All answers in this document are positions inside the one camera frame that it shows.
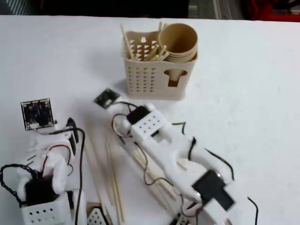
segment utensil holder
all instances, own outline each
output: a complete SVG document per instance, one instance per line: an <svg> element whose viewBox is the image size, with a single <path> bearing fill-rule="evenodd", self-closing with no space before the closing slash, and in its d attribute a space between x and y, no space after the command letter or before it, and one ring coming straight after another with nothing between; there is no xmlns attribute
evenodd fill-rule
<svg viewBox="0 0 300 225"><path fill-rule="evenodd" d="M126 33L131 51L138 54L138 60L131 60L123 42L123 58L126 71L128 95L131 98L152 98L182 100L185 89L197 60L198 52L190 62L144 61L157 45L158 31ZM182 70L178 81L170 80L172 71Z"/></svg>

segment beige cup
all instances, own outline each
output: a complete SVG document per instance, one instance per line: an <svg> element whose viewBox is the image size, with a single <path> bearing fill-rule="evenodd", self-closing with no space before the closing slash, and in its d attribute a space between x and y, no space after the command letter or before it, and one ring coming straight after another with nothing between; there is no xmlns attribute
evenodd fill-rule
<svg viewBox="0 0 300 225"><path fill-rule="evenodd" d="M158 42L160 46L166 45L169 57L187 57L198 48L196 31L183 23L173 23L164 28L158 36Z"/></svg>

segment chopstick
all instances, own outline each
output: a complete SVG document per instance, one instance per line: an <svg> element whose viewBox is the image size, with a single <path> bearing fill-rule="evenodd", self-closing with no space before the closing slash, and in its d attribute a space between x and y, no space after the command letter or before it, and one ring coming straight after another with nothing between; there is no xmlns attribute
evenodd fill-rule
<svg viewBox="0 0 300 225"><path fill-rule="evenodd" d="M123 33L123 37L124 37L124 39L125 39L125 45L126 45L128 51L129 51L130 58L131 58L132 60L134 60L134 59L135 59L135 56L133 55L133 53L132 53L132 51L131 51L130 43L129 43L128 38L127 38L127 35L126 35L125 31L124 31L123 25L121 24L120 26L121 26L121 30L122 30L122 33Z"/></svg>

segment white robotic arm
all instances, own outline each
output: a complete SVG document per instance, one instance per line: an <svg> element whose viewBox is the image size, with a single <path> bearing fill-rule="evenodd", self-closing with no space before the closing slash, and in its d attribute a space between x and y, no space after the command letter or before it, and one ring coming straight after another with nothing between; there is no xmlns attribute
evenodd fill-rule
<svg viewBox="0 0 300 225"><path fill-rule="evenodd" d="M108 99L99 96L105 104ZM121 139L120 143L133 156L136 147L157 163L167 180L182 196L196 203L188 211L194 225L240 225L240 203L247 200L241 194L226 164L176 129L161 112L151 104L135 106L134 110L121 97L108 99L105 109L112 118L112 127ZM199 179L182 170L177 161L189 158L207 169Z"/></svg>

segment white table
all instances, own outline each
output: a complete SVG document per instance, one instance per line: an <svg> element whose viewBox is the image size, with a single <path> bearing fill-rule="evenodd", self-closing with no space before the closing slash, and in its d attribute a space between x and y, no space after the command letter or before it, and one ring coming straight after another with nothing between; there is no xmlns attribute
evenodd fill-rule
<svg viewBox="0 0 300 225"><path fill-rule="evenodd" d="M233 165L243 191L259 206L260 225L299 224L300 24L164 21L197 30L199 60L186 99L154 105L171 121L186 121L188 135ZM29 146L22 101L51 98L58 119L72 116L84 127L89 116L102 126L92 100L106 87L126 91L120 23L126 30L158 28L155 19L0 16L0 165L18 162ZM144 187L142 173L120 154L129 164L120 176L126 224L167 224L171 218ZM84 160L84 191L96 202L87 165ZM77 166L74 174L78 184ZM15 188L15 171L4 175ZM253 225L254 217L249 204L245 224ZM6 225L22 220L17 202L3 188L0 220Z"/></svg>

